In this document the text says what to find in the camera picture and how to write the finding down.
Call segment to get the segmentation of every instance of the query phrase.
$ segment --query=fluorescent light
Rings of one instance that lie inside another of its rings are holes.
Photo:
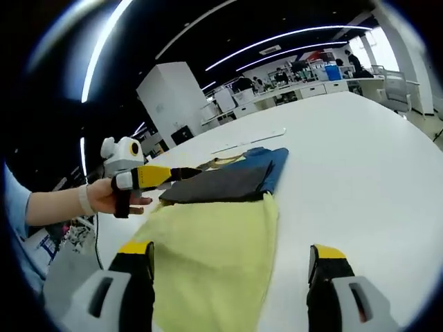
[[[104,0],[77,0],[64,12],[42,37],[30,56],[28,71],[40,63],[50,49],[67,34],[72,27],[98,7]]]
[[[136,134],[138,134],[138,131],[141,129],[141,127],[143,127],[144,124],[145,123],[143,122],[140,126],[138,126],[138,128],[135,130],[135,132],[132,134],[132,136],[135,136]]]
[[[84,159],[84,137],[80,139],[80,153],[82,155],[82,167],[83,167],[83,174],[84,177],[87,178],[86,173],[86,159]]]
[[[244,51],[246,51],[246,50],[248,50],[248,49],[250,49],[252,47],[255,47],[257,45],[260,45],[260,44],[263,44],[263,43],[267,43],[267,42],[269,42],[271,40],[278,39],[278,38],[281,38],[281,37],[290,36],[290,35],[295,35],[297,33],[305,33],[305,32],[308,32],[308,31],[317,31],[317,30],[331,30],[331,29],[372,30],[371,28],[366,28],[365,26],[317,26],[317,27],[314,27],[314,28],[306,28],[306,29],[302,29],[302,30],[289,31],[288,33],[283,33],[281,35],[274,36],[274,37],[271,37],[271,38],[259,41],[259,42],[255,43],[255,44],[249,45],[249,46],[247,46],[245,48],[242,48],[241,50],[238,50],[237,52],[234,52],[233,54],[228,55],[227,57],[224,57],[223,59],[215,62],[214,64],[211,64],[207,69],[205,69],[205,71],[209,71],[210,69],[214,68],[215,66],[218,66],[222,62],[225,62],[227,59],[230,59],[230,58],[236,56],[237,54],[240,54],[241,52],[244,52]]]
[[[120,16],[122,16],[123,12],[126,8],[131,4],[133,0],[122,0],[111,16],[108,18],[103,31],[100,33],[98,37],[97,44],[94,47],[92,52],[91,59],[89,60],[88,70],[86,72],[86,77],[84,78],[83,84],[83,92],[82,92],[82,102],[86,102],[88,100],[89,88],[91,87],[92,76],[94,75],[94,71],[97,66],[98,57],[100,56],[103,46],[105,45],[106,40],[111,34],[112,29],[116,25]]]
[[[172,38],[172,40],[169,43],[167,43],[165,47],[163,47],[163,50],[161,50],[160,53],[155,56],[155,60],[158,60],[159,57],[161,57],[162,54],[164,54],[164,52],[166,52],[166,50],[169,47],[171,47],[171,45],[173,45],[173,43],[175,43],[181,36],[183,36],[188,30],[190,30],[197,23],[199,23],[200,21],[202,21],[203,19],[205,19],[209,15],[214,14],[219,9],[222,9],[224,6],[227,6],[227,5],[229,5],[229,4],[231,4],[232,2],[235,2],[235,1],[237,1],[237,0],[225,1],[225,2],[223,2],[221,4],[219,4],[217,7],[214,7],[213,9],[209,10],[208,12],[205,12],[202,16],[200,16],[198,19],[193,21],[191,24],[189,24],[189,23],[185,24],[185,28],[177,36]]]
[[[214,82],[208,84],[207,86],[205,86],[204,88],[202,88],[202,91],[203,91],[203,90],[206,90],[209,86],[212,86],[212,85],[214,85],[215,83],[216,83],[216,81],[214,81]]]
[[[281,54],[285,54],[285,53],[289,53],[289,52],[295,52],[296,50],[304,50],[305,48],[319,47],[319,46],[329,46],[329,45],[337,45],[337,44],[338,45],[339,44],[347,44],[347,41],[342,41],[342,42],[341,41],[334,41],[332,43],[322,43],[322,44],[314,44],[314,45],[308,45],[308,46],[303,46],[303,47],[292,48],[291,50],[286,50],[284,52],[276,53],[276,54],[270,55],[268,57],[263,57],[260,60],[251,62],[250,64],[247,64],[246,66],[238,68],[236,71],[241,71],[242,69],[245,69],[245,68],[247,68],[249,66],[252,66],[254,64],[258,64],[259,62],[262,62],[264,60],[271,59],[272,57],[277,57],[277,56],[279,56]]]

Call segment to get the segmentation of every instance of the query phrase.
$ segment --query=blue sleeve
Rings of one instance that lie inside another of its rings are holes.
[[[25,224],[26,210],[30,191],[21,185],[12,175],[8,166],[4,168],[5,176],[5,208],[8,222],[12,229],[22,237],[28,237],[28,226]]]

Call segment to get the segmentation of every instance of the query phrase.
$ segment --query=light green towel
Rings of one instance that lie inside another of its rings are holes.
[[[254,331],[271,278],[278,207],[160,207],[133,240],[155,244],[154,321],[165,331]]]

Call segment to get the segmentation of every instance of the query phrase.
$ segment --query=wrist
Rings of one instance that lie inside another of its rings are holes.
[[[92,216],[96,212],[91,206],[91,201],[88,196],[89,185],[81,185],[78,188],[78,200],[80,202],[80,206],[86,216]]]

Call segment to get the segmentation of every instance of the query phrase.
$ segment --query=blue cloth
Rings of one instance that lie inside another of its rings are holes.
[[[6,216],[8,218],[8,223],[12,233],[12,247],[17,254],[19,265],[23,270],[28,283],[33,288],[35,294],[39,295],[43,289],[45,274],[35,264],[33,258],[24,248],[23,241],[21,240],[21,238],[25,239],[28,237],[28,226],[25,224],[25,218],[30,191],[20,185],[6,165],[4,176],[4,203],[6,208]]]
[[[271,162],[270,172],[264,179],[260,191],[273,194],[288,154],[289,151],[285,148],[269,150],[263,147],[256,147],[243,154],[243,157],[246,158],[245,160],[226,165],[224,168],[264,167]]]

